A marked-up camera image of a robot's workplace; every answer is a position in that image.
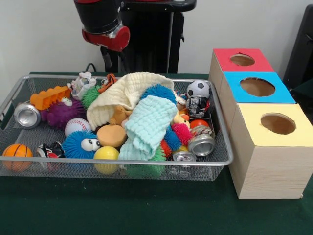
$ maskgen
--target red box top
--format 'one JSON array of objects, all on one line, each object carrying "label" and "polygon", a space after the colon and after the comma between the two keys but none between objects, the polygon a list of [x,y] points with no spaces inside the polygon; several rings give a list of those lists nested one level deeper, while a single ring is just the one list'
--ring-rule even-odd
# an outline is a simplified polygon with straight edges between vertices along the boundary
[{"label": "red box top", "polygon": [[215,48],[213,51],[224,72],[274,72],[260,49]]}]

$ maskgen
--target yellow box top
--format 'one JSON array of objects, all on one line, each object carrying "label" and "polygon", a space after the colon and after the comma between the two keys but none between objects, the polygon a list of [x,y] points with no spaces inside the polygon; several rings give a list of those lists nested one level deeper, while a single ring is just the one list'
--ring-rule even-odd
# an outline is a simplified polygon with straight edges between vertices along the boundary
[{"label": "yellow box top", "polygon": [[313,127],[299,104],[238,103],[238,106],[256,146],[313,146]]}]

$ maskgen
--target light blue cloth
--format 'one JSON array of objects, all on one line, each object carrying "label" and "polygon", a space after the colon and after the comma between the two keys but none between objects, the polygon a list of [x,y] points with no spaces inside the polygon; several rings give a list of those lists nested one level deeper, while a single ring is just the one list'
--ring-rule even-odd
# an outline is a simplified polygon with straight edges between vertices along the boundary
[{"label": "light blue cloth", "polygon": [[119,159],[151,159],[177,111],[168,99],[152,95],[142,99],[125,124],[128,139],[121,147]]}]

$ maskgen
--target yellow ball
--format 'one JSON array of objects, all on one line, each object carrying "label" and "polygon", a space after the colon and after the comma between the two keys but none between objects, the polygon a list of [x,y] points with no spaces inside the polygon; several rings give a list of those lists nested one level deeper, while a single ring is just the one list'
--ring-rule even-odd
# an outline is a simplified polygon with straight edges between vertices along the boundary
[{"label": "yellow ball", "polygon": [[[99,148],[94,156],[93,159],[108,159],[108,160],[117,160],[118,159],[119,152],[110,146],[105,146],[102,148]],[[101,173],[105,175],[111,175],[114,172],[118,170],[118,165],[116,164],[93,164],[94,168]]]}]

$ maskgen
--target orange lego block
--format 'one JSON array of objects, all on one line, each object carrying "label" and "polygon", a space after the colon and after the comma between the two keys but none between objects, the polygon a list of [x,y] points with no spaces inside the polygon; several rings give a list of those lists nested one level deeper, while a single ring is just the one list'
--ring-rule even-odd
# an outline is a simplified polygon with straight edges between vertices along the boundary
[{"label": "orange lego block", "polygon": [[70,89],[67,86],[56,86],[47,91],[41,91],[39,94],[33,94],[30,97],[30,103],[35,105],[36,109],[44,110],[49,108],[53,102],[61,101],[63,97],[70,98]]}]

